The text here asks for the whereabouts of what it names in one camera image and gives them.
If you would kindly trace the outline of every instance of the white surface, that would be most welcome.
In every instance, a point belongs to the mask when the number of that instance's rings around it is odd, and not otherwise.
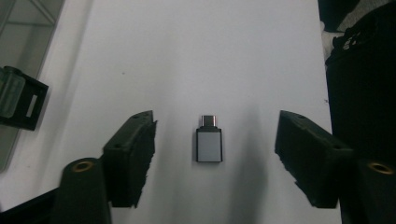
[[[0,175],[3,209],[58,186],[67,163],[99,157],[152,109],[148,182],[136,210],[112,209],[114,223],[340,223],[274,153],[280,109],[330,129],[316,0],[66,1],[41,80],[47,110]],[[223,131],[218,165],[191,159],[203,114]]]

